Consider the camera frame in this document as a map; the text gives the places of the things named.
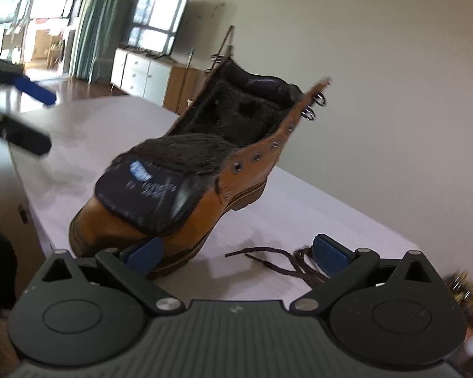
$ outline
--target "blue gripper pad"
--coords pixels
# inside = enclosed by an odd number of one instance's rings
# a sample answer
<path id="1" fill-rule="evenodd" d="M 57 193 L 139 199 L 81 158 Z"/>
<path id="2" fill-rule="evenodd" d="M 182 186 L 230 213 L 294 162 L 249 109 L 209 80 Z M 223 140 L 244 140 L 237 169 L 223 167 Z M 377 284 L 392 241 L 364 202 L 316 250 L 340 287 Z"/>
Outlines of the blue gripper pad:
<path id="1" fill-rule="evenodd" d="M 34 83 L 28 77 L 14 78 L 14 85 L 18 90 L 39 100 L 45 105 L 50 106 L 56 103 L 56 94 L 54 92 Z"/>
<path id="2" fill-rule="evenodd" d="M 356 254 L 325 234 L 318 234 L 312 245 L 316 264 L 329 277 L 347 267 L 356 259 Z"/>
<path id="3" fill-rule="evenodd" d="M 120 259 L 142 276 L 149 273 L 163 258 L 163 241 L 159 237 L 128 247 Z"/>

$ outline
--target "boot tongue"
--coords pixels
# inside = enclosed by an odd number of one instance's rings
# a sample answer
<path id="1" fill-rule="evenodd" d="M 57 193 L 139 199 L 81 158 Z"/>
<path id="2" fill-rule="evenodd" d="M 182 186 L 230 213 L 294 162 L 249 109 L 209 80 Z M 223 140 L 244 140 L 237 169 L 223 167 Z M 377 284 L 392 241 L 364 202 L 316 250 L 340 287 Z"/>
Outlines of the boot tongue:
<path id="1" fill-rule="evenodd" d="M 128 155 L 96 182 L 95 196 L 109 211 L 147 234 L 164 236 L 182 226 L 205 192 L 208 179 Z"/>
<path id="2" fill-rule="evenodd" d="M 144 233 L 182 227 L 234 146 L 215 135 L 149 139 L 114 159 L 95 185 L 96 198 Z"/>

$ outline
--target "brown shoelace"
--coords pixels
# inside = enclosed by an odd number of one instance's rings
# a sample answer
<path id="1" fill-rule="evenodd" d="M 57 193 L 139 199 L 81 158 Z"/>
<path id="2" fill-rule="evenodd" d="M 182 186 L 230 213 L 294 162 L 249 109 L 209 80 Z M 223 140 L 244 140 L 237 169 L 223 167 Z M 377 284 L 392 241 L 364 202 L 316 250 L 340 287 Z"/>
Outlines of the brown shoelace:
<path id="1" fill-rule="evenodd" d="M 253 253 L 256 251 L 267 251 L 269 253 L 279 253 L 284 255 L 288 258 L 289 262 L 294 268 L 294 271 L 283 269 L 282 267 L 276 266 L 275 264 L 271 263 L 270 261 L 259 259 L 258 257 L 252 256 L 249 253 Z M 258 247 L 246 247 L 245 249 L 234 251 L 233 253 L 228 253 L 225 257 L 230 257 L 234 255 L 245 254 L 249 259 L 259 261 L 265 267 L 278 272 L 280 274 L 284 274 L 285 276 L 292 276 L 302 279 L 306 282 L 311 288 L 317 287 L 324 283 L 328 277 L 322 274 L 319 270 L 314 269 L 310 265 L 308 265 L 305 261 L 305 256 L 312 258 L 312 248 L 311 247 L 303 247 L 302 249 L 298 249 L 294 252 L 294 254 L 289 253 L 288 251 L 282 249 L 275 249 L 274 247 L 265 247 L 265 246 L 258 246 Z"/>

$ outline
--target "door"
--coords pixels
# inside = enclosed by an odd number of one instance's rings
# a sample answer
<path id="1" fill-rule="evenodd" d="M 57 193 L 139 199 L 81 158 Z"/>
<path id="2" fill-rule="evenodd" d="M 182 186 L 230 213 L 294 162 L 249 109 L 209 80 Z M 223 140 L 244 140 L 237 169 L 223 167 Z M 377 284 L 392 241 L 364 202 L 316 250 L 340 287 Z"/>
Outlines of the door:
<path id="1" fill-rule="evenodd" d="M 157 106 L 163 106 L 171 70 L 172 68 L 168 65 L 161 64 L 157 61 L 151 61 L 145 85 L 145 100 L 149 100 Z"/>
<path id="2" fill-rule="evenodd" d="M 122 72 L 125 70 L 127 52 L 123 50 L 115 50 L 114 65 L 112 66 L 112 75 L 110 83 L 121 88 Z"/>

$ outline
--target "metal screw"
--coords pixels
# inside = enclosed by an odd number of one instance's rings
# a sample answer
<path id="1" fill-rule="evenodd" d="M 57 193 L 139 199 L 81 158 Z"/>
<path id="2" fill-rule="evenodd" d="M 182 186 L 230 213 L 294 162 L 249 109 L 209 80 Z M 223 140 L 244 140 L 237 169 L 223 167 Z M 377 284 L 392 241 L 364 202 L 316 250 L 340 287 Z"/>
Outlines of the metal screw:
<path id="1" fill-rule="evenodd" d="M 313 298 L 300 298 L 295 301 L 295 309 L 299 311 L 309 312 L 316 310 L 318 307 L 318 301 Z"/>
<path id="2" fill-rule="evenodd" d="M 156 307 L 163 311 L 174 311 L 180 308 L 181 305 L 180 300 L 174 297 L 160 298 L 156 302 Z"/>

